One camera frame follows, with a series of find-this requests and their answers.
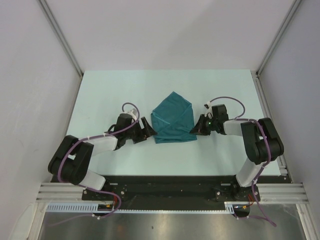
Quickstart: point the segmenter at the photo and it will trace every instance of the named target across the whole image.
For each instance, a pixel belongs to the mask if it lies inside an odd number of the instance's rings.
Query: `cable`
[[[216,98],[212,99],[212,100],[210,101],[210,103],[212,103],[213,101],[218,100],[218,99],[231,99],[231,100],[234,100],[234,101],[240,103],[240,105],[241,105],[242,108],[243,108],[243,112],[242,112],[239,116],[236,116],[236,117],[234,118],[235,120],[236,120],[237,118],[242,117],[242,116],[245,114],[245,112],[246,112],[246,107],[245,107],[245,105],[244,105],[240,100],[238,100],[238,99],[236,99],[236,98],[234,98],[234,97],[231,97],[231,96],[219,96],[219,97],[216,97]]]
[[[63,166],[64,166],[64,164],[65,164],[65,162],[66,162],[69,154],[70,154],[80,143],[82,143],[83,141],[88,140],[88,139],[99,139],[99,138],[104,138],[104,137],[113,136],[113,135],[122,133],[122,132],[124,132],[124,131],[132,128],[132,127],[139,121],[139,119],[140,119],[140,112],[139,112],[139,109],[137,108],[137,106],[134,105],[134,104],[131,103],[131,102],[125,102],[125,103],[122,105],[122,111],[123,111],[123,112],[125,111],[125,109],[124,109],[125,105],[131,105],[131,106],[133,106],[133,107],[136,109],[137,115],[138,115],[137,118],[136,118],[136,120],[135,120],[131,125],[123,128],[123,129],[121,129],[121,130],[119,130],[119,131],[115,131],[115,132],[111,132],[111,133],[107,133],[107,134],[96,135],[96,136],[85,137],[85,138],[79,139],[79,140],[66,152],[65,156],[63,157],[63,159],[62,159],[62,161],[61,161],[61,164],[60,164],[60,166],[59,166],[58,173],[57,173],[57,178],[58,178],[58,181],[59,181],[59,182],[65,183],[65,182],[62,180],[62,178],[61,178],[62,168],[63,168]],[[114,210],[112,210],[111,212],[109,212],[109,213],[108,213],[107,215],[105,215],[105,216],[99,217],[99,219],[104,219],[104,218],[106,218],[106,217],[111,216],[112,214],[114,214],[115,211],[117,211],[117,210],[120,208],[122,201],[121,201],[121,198],[119,197],[119,195],[117,195],[117,194],[115,194],[115,193],[113,193],[113,192],[96,190],[96,189],[89,188],[89,187],[87,187],[87,189],[90,190],[90,191],[96,192],[96,193],[100,193],[100,194],[113,195],[114,197],[116,197],[116,198],[119,200],[119,203],[118,203],[117,207],[116,207]],[[68,222],[68,221],[70,221],[70,220],[73,220],[73,219],[76,219],[76,218],[80,218],[80,217],[85,217],[85,216],[91,216],[91,214],[82,214],[82,215],[74,216],[74,217],[65,219],[65,220],[63,220],[63,221],[56,222],[56,223],[54,223],[54,224],[50,224],[49,226],[50,226],[50,227],[53,227],[53,226],[56,226],[56,225],[59,225],[59,224],[63,224],[63,223],[65,223],[65,222]]]
[[[267,154],[268,154],[268,159],[267,159],[266,163],[264,163],[264,164],[262,165],[261,169],[260,169],[259,172],[256,174],[256,176],[253,178],[253,181],[252,181],[252,183],[251,183],[251,191],[252,191],[252,195],[253,195],[253,197],[254,197],[254,200],[256,201],[256,204],[258,205],[261,213],[262,213],[265,217],[262,217],[262,216],[248,216],[248,217],[242,217],[242,218],[246,218],[246,219],[247,219],[247,218],[263,219],[263,220],[268,221],[272,226],[276,227],[277,224],[276,224],[275,222],[273,222],[273,221],[267,216],[267,214],[265,213],[264,209],[263,209],[262,206],[260,205],[260,203],[259,203],[259,201],[258,201],[258,199],[257,199],[257,196],[254,194],[254,192],[255,192],[255,182],[256,182],[256,180],[260,177],[260,175],[261,175],[261,173],[263,172],[264,168],[271,162],[270,146],[269,146],[269,143],[268,143],[266,134],[265,134],[265,132],[264,132],[264,129],[262,128],[262,126],[260,125],[260,123],[259,123],[257,120],[255,120],[255,119],[240,118],[240,117],[242,117],[242,116],[245,114],[245,112],[246,112],[246,107],[245,107],[245,105],[244,105],[241,101],[239,101],[238,99],[236,99],[236,98],[234,98],[234,97],[230,97],[230,96],[219,96],[219,97],[216,97],[216,98],[212,99],[212,100],[210,101],[210,103],[212,103],[213,101],[218,100],[218,99],[231,99],[231,100],[234,100],[234,101],[236,101],[236,102],[238,102],[238,103],[241,104],[241,106],[242,106],[242,108],[243,108],[243,112],[242,112],[239,116],[236,116],[234,119],[235,119],[235,120],[239,120],[239,121],[250,121],[250,122],[254,122],[254,123],[257,125],[257,127],[259,128],[260,133],[261,133],[261,135],[262,135],[262,137],[263,137],[263,141],[264,141],[264,144],[265,144],[265,147],[266,147],[266,151],[267,151]]]
[[[260,209],[261,213],[265,216],[265,217],[261,217],[261,216],[249,216],[249,218],[257,218],[259,217],[259,219],[263,219],[263,220],[266,220],[268,221],[272,226],[276,227],[277,224],[275,222],[273,222],[268,216],[267,214],[265,213],[264,209],[262,208],[262,206],[260,205],[258,199],[257,199],[257,196],[254,194],[255,192],[255,182],[256,180],[260,177],[261,173],[263,172],[264,168],[271,162],[271,151],[270,151],[270,146],[268,144],[268,140],[267,140],[267,136],[264,132],[264,129],[262,128],[262,126],[260,125],[260,123],[255,120],[255,119],[246,119],[246,118],[238,118],[236,120],[239,120],[239,121],[250,121],[250,122],[254,122],[257,127],[259,128],[260,130],[260,133],[263,137],[263,141],[264,141],[264,144],[265,144],[265,147],[266,147],[266,151],[267,151],[267,154],[268,154],[268,160],[262,165],[262,167],[260,168],[259,172],[256,174],[256,176],[253,178],[253,181],[251,183],[251,191],[252,191],[252,195],[254,197],[254,200],[256,201],[256,204],[258,206],[258,208]]]
[[[110,132],[111,132],[111,129],[113,129],[115,126],[116,126],[116,124],[112,124],[112,125],[109,127],[108,131],[106,131],[106,132],[107,132],[107,133],[110,133]]]
[[[252,196],[250,194],[248,194],[248,198],[249,198],[249,203],[250,203],[249,206],[252,206],[255,203],[255,200],[252,198]]]

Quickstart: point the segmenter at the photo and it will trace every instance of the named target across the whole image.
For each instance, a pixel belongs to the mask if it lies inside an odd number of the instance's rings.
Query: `gray wall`
[[[320,225],[320,1],[305,0],[261,81],[289,171],[303,182]]]
[[[36,0],[0,0],[0,239],[35,201],[80,83]]]
[[[85,70],[256,70],[294,0],[47,0]]]

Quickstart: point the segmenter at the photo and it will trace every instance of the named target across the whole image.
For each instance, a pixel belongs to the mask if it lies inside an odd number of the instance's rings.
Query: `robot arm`
[[[109,130],[104,133],[105,137],[96,139],[90,139],[88,137],[88,140],[77,145],[64,162],[61,171],[61,178],[74,185],[81,185],[91,189],[101,190],[106,179],[103,176],[88,170],[91,157],[106,151],[118,150],[125,145],[127,140],[132,139],[133,143],[136,144],[157,134],[148,124],[146,118],[142,117],[141,121],[144,128],[141,128],[140,123],[137,122],[135,125],[123,132],[108,135],[130,126],[136,120],[137,111],[135,109],[126,113],[121,113],[116,124],[112,125]],[[78,141],[79,139],[72,135],[64,137],[48,165],[49,173],[58,175],[62,159],[70,148]]]
[[[274,161],[284,153],[283,143],[270,118],[262,118],[258,122],[267,137],[271,161]],[[226,106],[222,104],[212,106],[211,111],[200,115],[199,121],[190,133],[208,136],[211,131],[243,138],[247,159],[235,178],[238,187],[250,187],[261,167],[268,160],[267,147],[257,125],[249,120],[229,120]]]

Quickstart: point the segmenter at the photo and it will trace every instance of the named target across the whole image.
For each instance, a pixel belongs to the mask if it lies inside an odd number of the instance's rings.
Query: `white cable tray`
[[[98,210],[99,203],[50,203],[48,213],[109,213],[110,210]],[[225,204],[225,210],[117,210],[125,214],[234,214],[232,204]]]

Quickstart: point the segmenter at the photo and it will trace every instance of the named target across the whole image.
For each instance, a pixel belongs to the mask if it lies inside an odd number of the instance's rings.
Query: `folded cloth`
[[[151,114],[155,143],[183,143],[197,140],[192,104],[174,91]]]

